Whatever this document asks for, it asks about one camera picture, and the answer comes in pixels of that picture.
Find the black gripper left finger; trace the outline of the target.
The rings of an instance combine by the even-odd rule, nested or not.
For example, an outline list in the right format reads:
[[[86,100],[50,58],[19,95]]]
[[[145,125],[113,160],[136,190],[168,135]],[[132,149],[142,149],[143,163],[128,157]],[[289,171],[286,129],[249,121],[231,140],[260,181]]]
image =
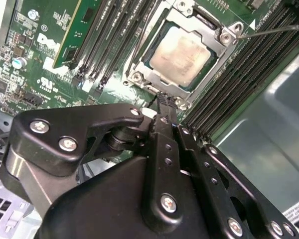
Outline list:
[[[182,221],[177,122],[172,97],[157,93],[153,118],[127,103],[25,111],[12,121],[0,179],[32,203],[42,221],[54,202],[112,167],[151,157],[142,195],[144,223],[171,232]]]

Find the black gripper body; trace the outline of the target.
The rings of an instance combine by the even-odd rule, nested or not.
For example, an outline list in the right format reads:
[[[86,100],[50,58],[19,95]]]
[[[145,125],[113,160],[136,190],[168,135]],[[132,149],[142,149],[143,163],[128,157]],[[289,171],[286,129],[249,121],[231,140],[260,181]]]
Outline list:
[[[141,203],[151,157],[137,157],[77,186],[47,211],[42,239],[207,239],[206,220],[190,176],[182,174],[184,219],[173,232],[160,234],[143,221]]]

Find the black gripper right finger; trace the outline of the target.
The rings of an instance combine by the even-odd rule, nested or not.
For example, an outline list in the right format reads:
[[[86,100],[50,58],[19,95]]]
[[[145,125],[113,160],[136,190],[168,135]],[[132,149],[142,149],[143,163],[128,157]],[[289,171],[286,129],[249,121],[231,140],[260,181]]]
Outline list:
[[[299,238],[296,228],[217,147],[199,147],[182,126],[176,128],[176,138],[212,239]]]

